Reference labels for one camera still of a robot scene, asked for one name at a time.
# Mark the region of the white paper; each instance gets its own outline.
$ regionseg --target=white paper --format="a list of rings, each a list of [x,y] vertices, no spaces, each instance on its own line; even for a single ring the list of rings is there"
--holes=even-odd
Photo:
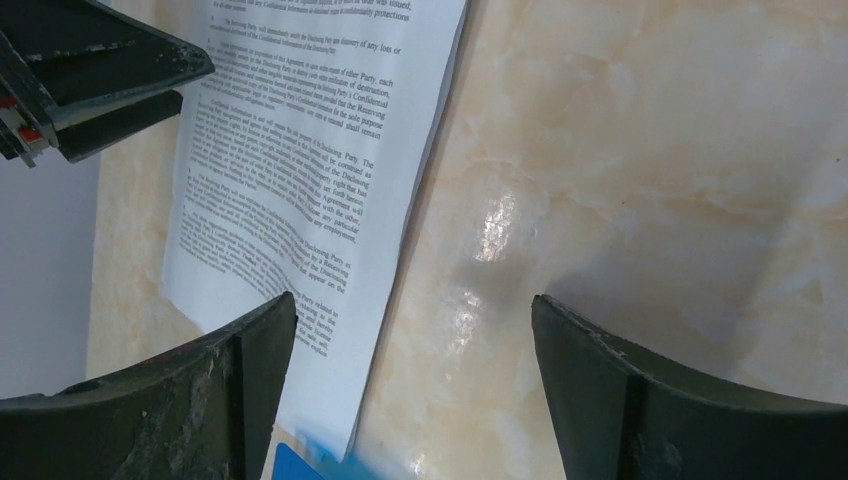
[[[203,331],[295,293],[278,421],[346,453],[464,0],[196,1],[164,293]]]

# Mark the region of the black metal object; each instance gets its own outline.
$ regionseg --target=black metal object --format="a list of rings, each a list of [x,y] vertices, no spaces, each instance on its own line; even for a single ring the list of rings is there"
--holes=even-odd
[[[0,478],[258,479],[296,322],[285,294],[58,395],[0,400]]]
[[[568,480],[848,478],[848,407],[721,380],[533,303]]]
[[[0,0],[0,153],[77,162],[180,112],[203,49],[95,0]]]

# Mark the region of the beige marble surface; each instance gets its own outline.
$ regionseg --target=beige marble surface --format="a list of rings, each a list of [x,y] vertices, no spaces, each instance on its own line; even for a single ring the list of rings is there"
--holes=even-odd
[[[113,3],[187,33],[185,0]],[[709,373],[848,403],[846,13],[475,2],[358,451],[390,478],[563,478],[529,327],[544,291]],[[104,155],[92,376],[198,334],[158,286],[177,125]]]

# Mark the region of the red component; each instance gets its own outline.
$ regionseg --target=red component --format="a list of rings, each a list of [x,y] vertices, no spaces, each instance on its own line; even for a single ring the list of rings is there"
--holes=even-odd
[[[27,143],[32,143],[38,140],[41,140],[41,134],[38,133],[37,130],[34,130],[29,127],[21,127],[18,129],[18,133],[21,134],[21,138],[26,140]]]

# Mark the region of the gray background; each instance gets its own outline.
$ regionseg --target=gray background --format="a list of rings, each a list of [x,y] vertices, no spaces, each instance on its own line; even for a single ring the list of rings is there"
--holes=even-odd
[[[99,159],[0,156],[0,398],[85,378]]]

